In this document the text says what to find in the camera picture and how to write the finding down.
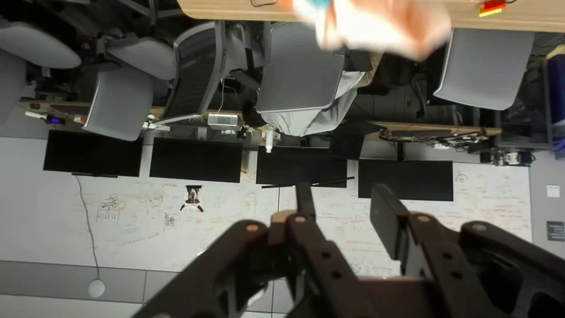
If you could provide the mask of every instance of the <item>robotic arm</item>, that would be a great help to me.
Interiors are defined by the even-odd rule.
[[[565,261],[488,222],[453,231],[375,185],[371,222],[403,277],[359,279],[317,224],[311,187],[297,212],[236,222],[137,318],[241,316],[287,277],[292,318],[548,318],[565,314]]]

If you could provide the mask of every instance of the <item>office chair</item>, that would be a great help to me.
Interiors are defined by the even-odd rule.
[[[228,93],[220,92],[227,77],[255,81],[248,70],[262,65],[262,51],[250,39],[243,24],[223,21],[204,23],[184,31],[176,40],[179,77],[167,104],[161,125],[179,123],[204,114],[220,93],[225,104]]]
[[[154,104],[154,81],[177,77],[176,51],[153,37],[103,37],[101,49],[107,61],[84,129],[135,141]]]
[[[516,100],[534,37],[529,31],[454,30],[447,47],[423,63],[389,54],[379,79],[386,88],[410,84],[421,111],[447,104],[502,111]]]
[[[502,111],[515,104],[536,33],[456,30],[435,97]]]
[[[334,130],[357,97],[364,72],[347,70],[345,53],[319,47],[315,30],[267,24],[264,81],[257,111],[285,134]]]
[[[0,17],[0,122],[22,99],[29,63],[45,69],[75,69],[82,58],[54,35],[29,23]]]

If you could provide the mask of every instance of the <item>computer monitor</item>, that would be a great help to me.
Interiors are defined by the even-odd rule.
[[[371,187],[386,183],[400,199],[454,199],[451,160],[361,160],[359,198],[371,198]]]
[[[243,143],[158,137],[151,176],[241,182],[243,152]]]
[[[326,187],[349,185],[349,160],[329,148],[274,148],[258,152],[258,183],[294,185],[310,182]]]
[[[50,130],[45,169],[94,176],[140,176],[144,139]]]

